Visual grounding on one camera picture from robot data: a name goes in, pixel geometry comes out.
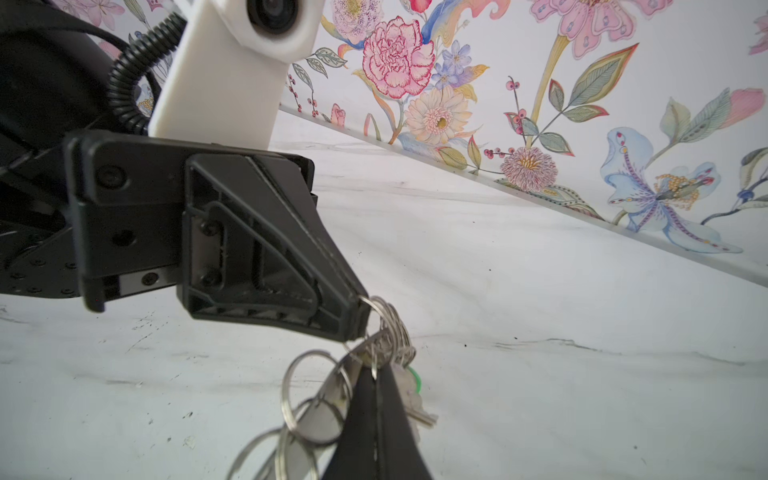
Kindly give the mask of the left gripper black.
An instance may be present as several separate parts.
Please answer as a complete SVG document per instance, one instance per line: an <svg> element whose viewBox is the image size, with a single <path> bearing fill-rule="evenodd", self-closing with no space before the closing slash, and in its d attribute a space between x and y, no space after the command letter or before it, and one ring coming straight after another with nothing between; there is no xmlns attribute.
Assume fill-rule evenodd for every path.
<svg viewBox="0 0 768 480"><path fill-rule="evenodd" d="M182 259L195 319L361 338L367 292L320 219L313 162L246 153L83 131L2 160L2 293L101 309L175 284Z"/></svg>

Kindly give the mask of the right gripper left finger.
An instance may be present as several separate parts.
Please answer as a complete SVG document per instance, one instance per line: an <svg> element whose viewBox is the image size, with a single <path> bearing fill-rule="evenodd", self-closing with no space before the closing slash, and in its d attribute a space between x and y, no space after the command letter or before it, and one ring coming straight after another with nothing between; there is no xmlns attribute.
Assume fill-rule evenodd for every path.
<svg viewBox="0 0 768 480"><path fill-rule="evenodd" d="M371 369L357 378L349 410L322 480L376 478L376 390Z"/></svg>

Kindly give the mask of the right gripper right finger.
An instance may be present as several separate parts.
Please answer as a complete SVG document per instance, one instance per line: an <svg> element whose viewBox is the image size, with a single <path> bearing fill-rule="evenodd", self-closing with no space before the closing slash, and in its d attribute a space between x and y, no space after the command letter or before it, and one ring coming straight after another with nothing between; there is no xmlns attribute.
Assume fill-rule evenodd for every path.
<svg viewBox="0 0 768 480"><path fill-rule="evenodd" d="M376 478L432 480L416 445L391 365L377 373L375 419Z"/></svg>

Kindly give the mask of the metal key organizer plate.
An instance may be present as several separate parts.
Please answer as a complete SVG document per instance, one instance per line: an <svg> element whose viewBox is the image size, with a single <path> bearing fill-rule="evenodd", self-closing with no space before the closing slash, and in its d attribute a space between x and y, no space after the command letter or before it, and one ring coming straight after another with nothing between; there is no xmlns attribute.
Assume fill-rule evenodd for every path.
<svg viewBox="0 0 768 480"><path fill-rule="evenodd" d="M417 447L420 440L418 430L436 425L437 416L424 409L421 393L415 393L414 381L407 371L408 366L412 367L417 351L396 308L379 296L366 298L363 304L379 317L379 330L348 349L340 360L322 350L310 350L296 357L281 384L282 424L246 444L231 464L228 478L234 478L240 472L264 441L274 439L276 446L256 472L256 478L322 479L336 449L363 367L371 369L374 381L379 369L387 365L393 367ZM295 370L302 361L311 357L326 359L333 367L314 395L293 405L290 402L290 386Z"/></svg>

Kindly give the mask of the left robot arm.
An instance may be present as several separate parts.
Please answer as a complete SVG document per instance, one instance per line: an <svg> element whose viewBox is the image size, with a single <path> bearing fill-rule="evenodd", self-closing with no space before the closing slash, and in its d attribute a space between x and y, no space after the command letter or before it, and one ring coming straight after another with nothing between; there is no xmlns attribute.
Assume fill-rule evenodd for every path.
<svg viewBox="0 0 768 480"><path fill-rule="evenodd" d="M1 290L110 301L175 287L194 318L345 342L367 294L268 145L319 1L175 1L126 42L51 1L1 5Z"/></svg>

